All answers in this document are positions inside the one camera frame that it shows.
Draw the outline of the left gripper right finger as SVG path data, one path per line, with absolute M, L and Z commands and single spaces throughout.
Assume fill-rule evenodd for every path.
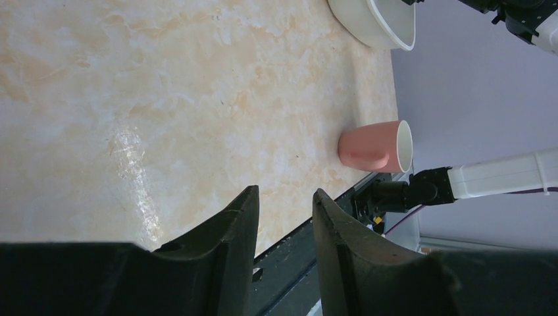
M 401 247 L 313 196 L 324 315 L 556 315 L 554 251 L 435 251 Z

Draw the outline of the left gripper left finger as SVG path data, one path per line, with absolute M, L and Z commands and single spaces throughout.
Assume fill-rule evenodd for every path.
M 245 315 L 259 189 L 155 251 L 125 242 L 1 244 L 2 315 Z

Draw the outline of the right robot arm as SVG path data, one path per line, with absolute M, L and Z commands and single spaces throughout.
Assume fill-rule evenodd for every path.
M 416 42 L 416 1 L 331 1 L 340 23 L 361 43 L 410 51 Z M 375 123 L 345 131 L 338 140 L 343 165 L 373 173 L 336 201 L 360 223 L 378 226 L 387 213 L 413 215 L 423 207 L 498 194 L 557 190 L 557 149 L 411 173 L 408 122 Z

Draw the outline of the pink mug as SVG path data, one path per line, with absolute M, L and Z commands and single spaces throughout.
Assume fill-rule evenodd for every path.
M 413 163 L 413 136 L 405 120 L 348 130 L 338 140 L 338 157 L 347 167 L 384 173 L 408 172 Z

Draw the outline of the white plastic tub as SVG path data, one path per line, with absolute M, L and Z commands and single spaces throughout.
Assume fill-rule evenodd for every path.
M 334 16 L 361 43 L 411 51 L 416 42 L 417 1 L 328 0 Z

